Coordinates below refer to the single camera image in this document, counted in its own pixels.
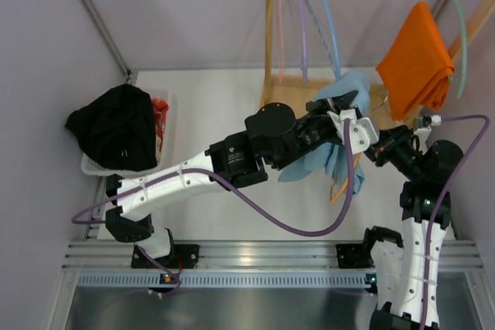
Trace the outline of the light blue trousers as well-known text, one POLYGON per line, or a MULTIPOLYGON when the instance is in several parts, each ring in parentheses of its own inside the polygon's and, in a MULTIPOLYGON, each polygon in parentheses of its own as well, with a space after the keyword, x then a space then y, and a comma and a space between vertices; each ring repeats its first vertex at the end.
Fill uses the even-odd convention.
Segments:
MULTIPOLYGON (((319 100, 327 97, 338 97, 357 91, 352 106, 358 106, 362 114, 368 114, 370 108, 370 78, 358 70, 344 73, 340 79, 322 88, 313 98, 319 100)), ((324 170, 331 179, 336 179, 336 184, 342 187, 348 180, 346 150, 341 145, 325 143, 315 151, 308 153, 299 160, 293 162, 282 170, 278 177, 280 182, 297 182, 312 172, 324 170)))

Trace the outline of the orange hanger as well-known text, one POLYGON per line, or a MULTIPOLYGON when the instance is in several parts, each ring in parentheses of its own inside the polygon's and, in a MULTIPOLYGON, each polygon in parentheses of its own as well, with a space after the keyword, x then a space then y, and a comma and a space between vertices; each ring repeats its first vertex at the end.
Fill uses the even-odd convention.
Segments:
MULTIPOLYGON (((387 103, 389 95, 388 94, 378 94, 377 97, 381 99, 381 102, 378 105, 375 105, 370 110, 371 112, 374 112, 376 110, 380 110, 387 103)), ((361 156, 361 153, 358 153, 357 155, 355 155, 353 157, 354 175, 356 175, 356 173, 357 173, 357 167, 359 165, 360 156, 361 156)), ((340 197, 347 192, 347 186, 348 186, 348 182, 349 182, 348 177, 345 178, 345 181, 340 186, 339 190, 336 193, 333 193, 333 189, 336 186, 336 180, 337 180, 336 175, 333 175, 334 184, 332 185, 331 190, 330 190, 330 199, 329 199, 330 205, 333 205, 335 202, 337 202, 340 199, 340 197)))

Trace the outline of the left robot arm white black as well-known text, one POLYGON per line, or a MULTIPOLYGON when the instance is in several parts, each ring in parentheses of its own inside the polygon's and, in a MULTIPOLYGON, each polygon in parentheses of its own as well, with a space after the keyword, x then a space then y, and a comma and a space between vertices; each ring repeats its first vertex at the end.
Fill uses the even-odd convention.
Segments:
POLYGON ((361 112, 353 105, 357 90, 334 97, 310 101, 306 115, 297 118, 287 104, 271 103, 244 121, 244 131, 227 136, 207 150, 179 165, 143 179, 124 179, 110 197, 114 207, 107 210, 104 225, 119 243, 133 243, 142 256, 162 265, 174 258, 170 230, 155 227, 152 213, 157 209, 202 194, 230 191, 265 219, 298 236, 325 236, 336 230, 350 208, 349 190, 336 220, 327 228, 305 231, 277 220, 256 205, 240 190, 265 182, 265 166, 282 170, 323 144, 343 145, 345 159, 353 161, 350 129, 340 115, 349 111, 352 118, 361 112))

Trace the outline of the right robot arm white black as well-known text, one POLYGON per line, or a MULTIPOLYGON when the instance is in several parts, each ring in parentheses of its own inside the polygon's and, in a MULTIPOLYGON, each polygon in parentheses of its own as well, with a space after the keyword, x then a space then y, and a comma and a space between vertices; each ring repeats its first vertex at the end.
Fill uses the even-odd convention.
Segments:
POLYGON ((407 179, 399 198, 401 231, 366 229, 362 242, 337 245, 338 265, 376 270, 368 281, 377 294, 371 329, 438 329, 439 256, 451 221, 446 185, 463 151, 440 140, 422 152, 418 136, 402 125, 381 131, 365 154, 377 167, 392 164, 407 179))

